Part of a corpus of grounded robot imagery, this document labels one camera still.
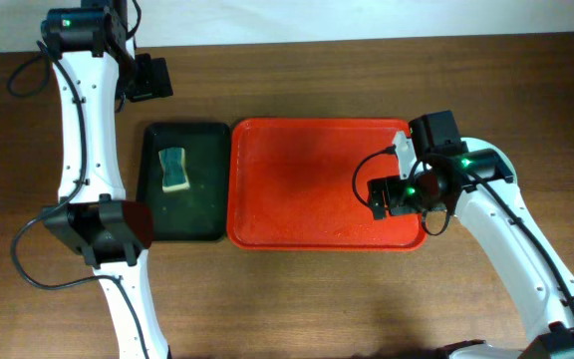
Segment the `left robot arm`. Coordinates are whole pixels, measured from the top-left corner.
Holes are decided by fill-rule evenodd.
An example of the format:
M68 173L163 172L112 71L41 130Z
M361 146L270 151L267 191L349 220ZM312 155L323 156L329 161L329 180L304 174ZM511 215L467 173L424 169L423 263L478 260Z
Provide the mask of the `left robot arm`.
M60 87L63 169L59 203L43 222L83 257L106 296L123 358L168 358L148 281L148 207L129 201L120 174L116 100L140 70L124 1L52 9L42 49Z

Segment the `green and yellow sponge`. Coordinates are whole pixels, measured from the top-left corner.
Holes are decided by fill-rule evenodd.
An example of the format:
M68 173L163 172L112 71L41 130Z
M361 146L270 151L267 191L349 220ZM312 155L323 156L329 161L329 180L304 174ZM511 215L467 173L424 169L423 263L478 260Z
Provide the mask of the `green and yellow sponge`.
M165 193L190 188L185 168L186 151L184 148L167 148L158 152L162 170L162 191Z

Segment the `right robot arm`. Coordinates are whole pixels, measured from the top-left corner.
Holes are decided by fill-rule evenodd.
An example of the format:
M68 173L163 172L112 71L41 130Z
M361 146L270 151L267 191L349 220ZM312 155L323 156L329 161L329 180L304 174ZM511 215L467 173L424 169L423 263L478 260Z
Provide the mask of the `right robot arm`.
M507 156L474 138L404 132L382 152L395 156L399 172L369 181L365 205L374 217L443 211L456 218L489 258L529 341L524 349L462 341L437 349L437 357L574 358L574 274L527 209Z

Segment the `mint green plate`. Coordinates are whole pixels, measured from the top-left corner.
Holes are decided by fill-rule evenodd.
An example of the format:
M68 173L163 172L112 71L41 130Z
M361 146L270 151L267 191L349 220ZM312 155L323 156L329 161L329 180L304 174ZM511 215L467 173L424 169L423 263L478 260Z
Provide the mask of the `mint green plate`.
M488 141L478 138L464 137L462 138L462 140L466 143L467 148L470 152L477 152L482 150L494 150L502 158L502 160L505 162L508 168L511 170L514 177L514 181L518 182L517 171L513 163L503 150L501 150L500 148L498 148L497 146Z

